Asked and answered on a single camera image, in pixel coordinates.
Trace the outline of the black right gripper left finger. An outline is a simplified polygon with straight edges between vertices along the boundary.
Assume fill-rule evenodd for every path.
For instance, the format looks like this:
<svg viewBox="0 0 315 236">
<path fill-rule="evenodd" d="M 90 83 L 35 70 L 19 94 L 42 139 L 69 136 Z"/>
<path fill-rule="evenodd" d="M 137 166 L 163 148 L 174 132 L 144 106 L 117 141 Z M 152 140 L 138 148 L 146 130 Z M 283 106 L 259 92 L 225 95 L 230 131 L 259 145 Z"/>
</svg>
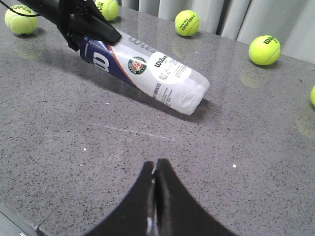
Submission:
<svg viewBox="0 0 315 236">
<path fill-rule="evenodd" d="M 87 236 L 152 236 L 154 235 L 155 183 L 154 163 L 145 162 L 124 199 Z"/>
</svg>

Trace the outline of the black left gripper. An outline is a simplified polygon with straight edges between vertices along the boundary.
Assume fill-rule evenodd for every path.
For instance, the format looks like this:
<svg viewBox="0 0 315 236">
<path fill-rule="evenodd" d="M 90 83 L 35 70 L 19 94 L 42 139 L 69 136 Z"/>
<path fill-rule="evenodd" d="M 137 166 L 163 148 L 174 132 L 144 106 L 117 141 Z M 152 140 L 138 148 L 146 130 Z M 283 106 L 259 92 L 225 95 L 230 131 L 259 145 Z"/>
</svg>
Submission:
<svg viewBox="0 0 315 236">
<path fill-rule="evenodd" d="M 81 35 L 115 45 L 121 34 L 105 19 L 93 0 L 60 0 L 57 28 L 68 47 L 78 51 Z"/>
</svg>

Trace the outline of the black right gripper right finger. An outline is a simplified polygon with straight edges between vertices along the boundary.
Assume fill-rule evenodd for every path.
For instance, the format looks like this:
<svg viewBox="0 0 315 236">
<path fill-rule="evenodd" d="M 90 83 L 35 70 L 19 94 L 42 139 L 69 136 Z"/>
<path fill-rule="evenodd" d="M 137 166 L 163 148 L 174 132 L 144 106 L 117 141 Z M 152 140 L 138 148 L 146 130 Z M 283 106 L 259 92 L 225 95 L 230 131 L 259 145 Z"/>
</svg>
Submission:
<svg viewBox="0 0 315 236">
<path fill-rule="evenodd" d="M 159 159 L 155 170 L 157 231 L 160 236 L 233 236 L 184 187 L 170 162 Z"/>
</svg>

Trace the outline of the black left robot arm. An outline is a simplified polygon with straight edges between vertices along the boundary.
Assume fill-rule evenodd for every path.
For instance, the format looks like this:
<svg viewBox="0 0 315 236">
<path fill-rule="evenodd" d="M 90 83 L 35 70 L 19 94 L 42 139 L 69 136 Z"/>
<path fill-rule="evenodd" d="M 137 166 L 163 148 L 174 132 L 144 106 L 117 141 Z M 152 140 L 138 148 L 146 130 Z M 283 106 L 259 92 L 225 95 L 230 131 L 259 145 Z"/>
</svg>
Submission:
<svg viewBox="0 0 315 236">
<path fill-rule="evenodd" d="M 78 51 L 85 36 L 115 45 L 121 34 L 92 0 L 22 0 L 22 4 L 55 24 L 68 46 Z"/>
</svg>

